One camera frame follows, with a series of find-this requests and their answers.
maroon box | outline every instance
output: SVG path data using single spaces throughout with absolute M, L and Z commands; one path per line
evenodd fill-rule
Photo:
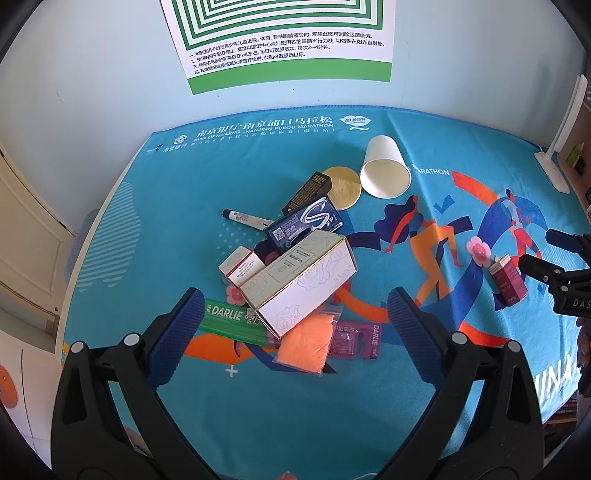
M 509 307 L 527 295 L 527 287 L 509 255 L 495 261 L 489 272 Z

table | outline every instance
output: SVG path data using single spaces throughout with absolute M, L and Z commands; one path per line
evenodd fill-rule
M 554 190 L 534 145 L 400 109 L 251 112 L 153 134 L 101 208 L 76 264 L 59 331 L 64 352 L 78 339 L 97 347 L 142 332 L 190 286 L 224 300 L 217 265 L 240 244 L 262 258 L 268 246 L 262 233 L 222 218 L 222 210 L 278 218 L 314 171 L 359 171 L 368 141 L 380 134 L 396 140 L 413 182 L 397 199 L 364 193 L 344 212 L 339 233 L 348 236 L 359 271 L 339 291 L 342 318 L 386 322 L 387 295 L 403 286 L 450 331 L 492 346 L 516 339 L 543 418 L 550 417 L 576 389 L 574 319 L 555 315 L 544 286 L 530 278 L 525 300 L 504 308 L 467 244 L 582 268 L 578 257 L 548 245 L 544 233 L 588 231 L 586 217 L 574 194 Z M 400 216 L 414 205 L 424 223 L 417 217 L 418 226 L 391 245 Z M 376 361 L 331 359 L 336 373 L 317 377 L 280 368 L 262 348 L 198 332 L 158 395 L 218 472 L 247 480 L 284 471 L 300 480 L 353 479 L 383 466 L 434 393 L 389 324 L 383 341 Z M 462 441 L 479 388 L 448 452 Z M 121 393 L 113 394 L 124 422 L 133 425 Z

white paper cup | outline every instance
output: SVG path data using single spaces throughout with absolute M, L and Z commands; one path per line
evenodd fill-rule
M 412 180 L 396 142 L 386 135 L 369 141 L 359 178 L 363 189 L 379 199 L 401 196 Z

orange circle sticker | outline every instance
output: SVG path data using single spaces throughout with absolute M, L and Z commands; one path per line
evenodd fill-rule
M 6 408 L 14 408 L 18 403 L 17 388 L 2 365 L 0 365 L 0 401 Z

plastic bag with orange contents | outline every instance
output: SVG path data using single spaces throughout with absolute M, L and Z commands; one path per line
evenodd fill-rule
M 281 338 L 275 363 L 312 374 L 322 374 L 342 306 L 322 306 Z

